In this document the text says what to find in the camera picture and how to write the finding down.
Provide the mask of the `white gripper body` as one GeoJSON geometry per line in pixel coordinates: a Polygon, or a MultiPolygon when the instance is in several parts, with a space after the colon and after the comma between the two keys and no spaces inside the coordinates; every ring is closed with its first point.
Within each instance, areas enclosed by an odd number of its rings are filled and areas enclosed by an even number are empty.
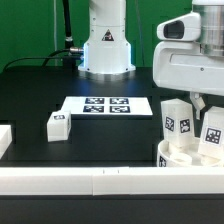
{"type": "Polygon", "coordinates": [[[153,57],[159,87],[224,96],[224,13],[191,12],[157,27],[153,57]]]}

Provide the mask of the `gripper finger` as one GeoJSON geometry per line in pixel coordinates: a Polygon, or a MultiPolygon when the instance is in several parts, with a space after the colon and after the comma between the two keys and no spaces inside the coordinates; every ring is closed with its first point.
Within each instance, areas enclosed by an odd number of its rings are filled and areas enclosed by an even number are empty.
{"type": "Polygon", "coordinates": [[[201,117],[201,110],[205,107],[204,100],[202,98],[202,95],[197,92],[191,92],[190,93],[190,100],[193,104],[193,106],[196,109],[196,118],[200,119],[201,117]]]}

